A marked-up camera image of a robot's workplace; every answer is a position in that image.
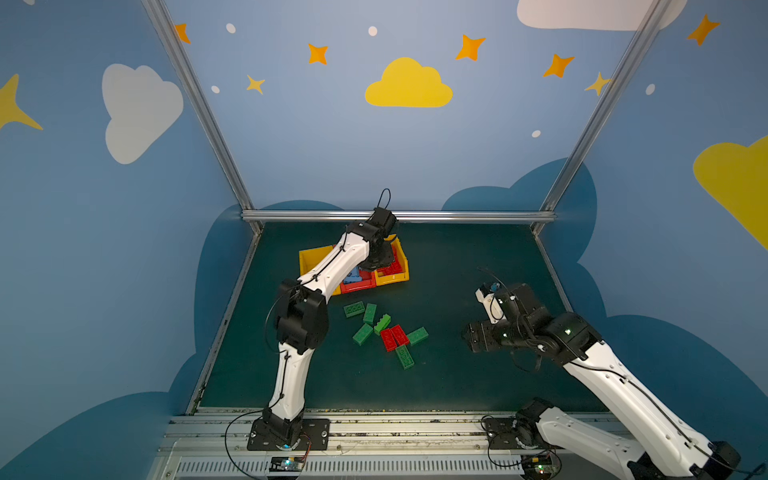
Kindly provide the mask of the green lego brick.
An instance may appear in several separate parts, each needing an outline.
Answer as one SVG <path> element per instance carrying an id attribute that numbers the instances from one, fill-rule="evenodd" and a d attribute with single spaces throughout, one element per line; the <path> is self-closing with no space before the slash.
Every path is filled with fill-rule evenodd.
<path id="1" fill-rule="evenodd" d="M 354 302 L 343 307 L 343 312 L 346 318 L 352 318 L 357 315 L 363 315 L 365 313 L 366 306 L 362 301 Z"/>
<path id="2" fill-rule="evenodd" d="M 373 303 L 368 303 L 365 307 L 364 315 L 363 315 L 363 321 L 372 326 L 374 324 L 375 318 L 376 318 L 376 310 L 377 305 Z"/>
<path id="3" fill-rule="evenodd" d="M 415 365 L 413 357 L 406 345 L 400 345 L 395 349 L 398 361 L 404 370 L 408 370 Z"/>
<path id="4" fill-rule="evenodd" d="M 352 340 L 358 346 L 362 346 L 368 338 L 373 334 L 374 329 L 370 324 L 364 323 L 359 330 L 353 335 Z"/>
<path id="5" fill-rule="evenodd" d="M 376 335 L 380 335 L 384 330 L 386 330 L 391 323 L 391 316 L 389 314 L 384 314 L 374 325 L 374 332 Z"/>
<path id="6" fill-rule="evenodd" d="M 425 341 L 429 337 L 429 333 L 425 327 L 420 327 L 406 335 L 408 344 L 410 346 L 419 344 Z"/>

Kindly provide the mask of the blue lego brick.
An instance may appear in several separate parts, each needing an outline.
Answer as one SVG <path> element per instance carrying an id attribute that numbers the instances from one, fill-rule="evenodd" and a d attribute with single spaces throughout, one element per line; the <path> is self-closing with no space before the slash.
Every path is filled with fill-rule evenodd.
<path id="1" fill-rule="evenodd" d="M 359 282 L 361 282 L 362 280 L 363 280 L 363 277 L 362 277 L 362 275 L 361 275 L 361 273 L 360 273 L 360 270 L 359 270 L 359 268 L 358 268 L 358 267 L 355 267 L 355 268 L 353 268 L 353 269 L 350 271 L 350 273 L 349 273 L 349 274 L 348 274 L 348 275 L 345 277 L 345 279 L 343 280 L 343 283 L 344 283 L 345 285 L 347 285 L 347 284 L 355 284 L 355 283 L 359 283 Z"/>

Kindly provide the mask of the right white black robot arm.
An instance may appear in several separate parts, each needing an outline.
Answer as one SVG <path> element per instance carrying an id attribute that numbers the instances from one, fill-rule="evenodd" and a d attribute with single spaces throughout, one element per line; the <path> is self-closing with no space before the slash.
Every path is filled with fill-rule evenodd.
<path id="1" fill-rule="evenodd" d="M 535 398 L 509 419 L 482 420 L 491 449 L 560 447 L 619 479 L 727 479 L 737 471 L 741 457 L 729 443 L 708 439 L 675 415 L 580 315 L 551 315 L 527 284 L 483 284 L 475 297 L 488 318 L 462 333 L 473 352 L 526 350 L 552 361 L 630 434 L 606 432 Z"/>

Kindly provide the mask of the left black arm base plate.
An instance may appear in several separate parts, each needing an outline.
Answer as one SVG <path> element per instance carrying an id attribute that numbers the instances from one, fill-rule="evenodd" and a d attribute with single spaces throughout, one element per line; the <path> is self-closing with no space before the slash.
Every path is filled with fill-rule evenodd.
<path id="1" fill-rule="evenodd" d="M 248 451 L 325 451 L 330 437 L 329 419 L 308 419 L 293 422 L 288 427 L 275 427 L 263 419 L 251 425 L 246 448 Z"/>

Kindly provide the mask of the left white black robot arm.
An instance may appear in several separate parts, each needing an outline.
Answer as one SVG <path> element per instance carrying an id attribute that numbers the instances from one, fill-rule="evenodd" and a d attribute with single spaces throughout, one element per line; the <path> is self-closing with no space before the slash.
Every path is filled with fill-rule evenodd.
<path id="1" fill-rule="evenodd" d="M 278 371 L 272 398 L 254 423 L 258 449 L 291 449 L 303 430 L 305 389 L 311 359 L 329 331 L 328 303 L 355 268 L 373 272 L 394 261 L 390 236 L 396 216 L 376 207 L 350 223 L 338 243 L 311 270 L 283 281 L 274 315 Z"/>

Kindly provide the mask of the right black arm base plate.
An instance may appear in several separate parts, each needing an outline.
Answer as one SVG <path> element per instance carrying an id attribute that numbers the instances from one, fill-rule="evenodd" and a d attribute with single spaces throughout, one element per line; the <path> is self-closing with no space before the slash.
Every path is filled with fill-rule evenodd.
<path id="1" fill-rule="evenodd" d="M 536 424 L 525 418 L 483 416 L 480 425 L 491 450 L 550 450 L 558 445 L 544 440 Z"/>

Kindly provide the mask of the red lego brick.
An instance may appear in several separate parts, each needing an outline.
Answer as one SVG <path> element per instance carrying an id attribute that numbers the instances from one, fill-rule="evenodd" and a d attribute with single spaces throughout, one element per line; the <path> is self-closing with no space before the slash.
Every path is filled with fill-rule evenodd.
<path id="1" fill-rule="evenodd" d="M 395 340 L 393 332 L 390 329 L 382 330 L 380 337 L 387 352 L 392 352 L 398 347 L 397 341 Z"/>
<path id="2" fill-rule="evenodd" d="M 409 345 L 410 340 L 405 333 L 404 329 L 400 325 L 395 325 L 390 328 L 391 336 L 393 337 L 397 346 Z"/>
<path id="3" fill-rule="evenodd" d="M 403 267 L 397 259 L 395 259 L 389 266 L 377 270 L 379 276 L 393 276 L 402 273 Z"/>

